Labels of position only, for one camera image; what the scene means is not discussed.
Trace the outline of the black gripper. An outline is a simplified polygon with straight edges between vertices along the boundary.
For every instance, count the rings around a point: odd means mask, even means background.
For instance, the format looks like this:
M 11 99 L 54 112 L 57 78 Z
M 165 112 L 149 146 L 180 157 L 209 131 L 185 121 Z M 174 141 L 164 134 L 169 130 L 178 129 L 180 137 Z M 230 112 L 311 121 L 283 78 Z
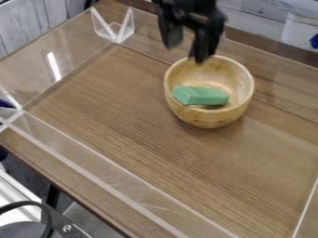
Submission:
M 228 17 L 218 7 L 218 0 L 152 0 L 160 6 L 158 24 L 162 41 L 168 49 L 177 47 L 185 39 L 181 22 L 202 23 L 196 30 L 189 56 L 204 63 L 216 55 L 225 31 Z

